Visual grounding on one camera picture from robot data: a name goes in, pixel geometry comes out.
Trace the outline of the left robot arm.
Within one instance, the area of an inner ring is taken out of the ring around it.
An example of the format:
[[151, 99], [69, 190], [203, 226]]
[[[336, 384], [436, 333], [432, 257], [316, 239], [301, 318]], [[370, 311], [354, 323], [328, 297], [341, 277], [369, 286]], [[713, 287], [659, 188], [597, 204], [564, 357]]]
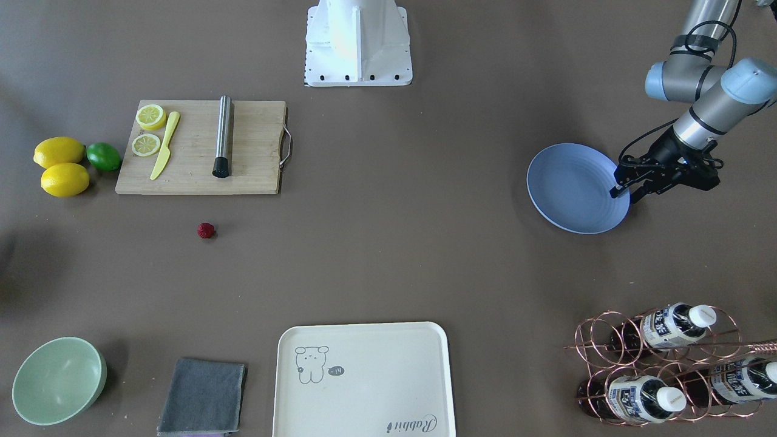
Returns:
[[610, 196], [631, 194], [636, 203], [648, 194], [662, 194], [677, 185], [708, 191], [721, 181], [722, 160], [711, 155], [721, 136], [746, 117], [775, 103], [775, 68], [757, 58], [711, 61], [733, 30], [740, 2], [694, 1], [665, 61], [650, 67], [645, 80], [649, 97], [689, 103], [674, 121], [659, 127], [661, 135], [641, 157], [621, 152]]

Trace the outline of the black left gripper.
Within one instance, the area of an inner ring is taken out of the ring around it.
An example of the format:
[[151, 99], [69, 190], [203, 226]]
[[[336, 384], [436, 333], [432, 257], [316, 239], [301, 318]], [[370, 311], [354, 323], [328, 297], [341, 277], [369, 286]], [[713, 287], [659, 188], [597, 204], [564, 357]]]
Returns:
[[666, 130], [652, 143], [647, 153], [641, 157], [626, 154], [634, 144], [661, 128], [663, 126], [658, 126], [638, 136], [622, 149], [620, 163], [613, 173], [614, 186], [609, 191], [611, 198], [629, 196], [629, 187], [638, 182], [643, 184], [630, 194], [631, 205], [647, 195], [666, 192], [677, 185], [710, 191], [721, 182], [718, 175], [721, 160], [711, 156], [717, 141], [711, 137], [702, 141], [702, 149], [694, 149], [680, 140], [671, 127], [666, 126]]

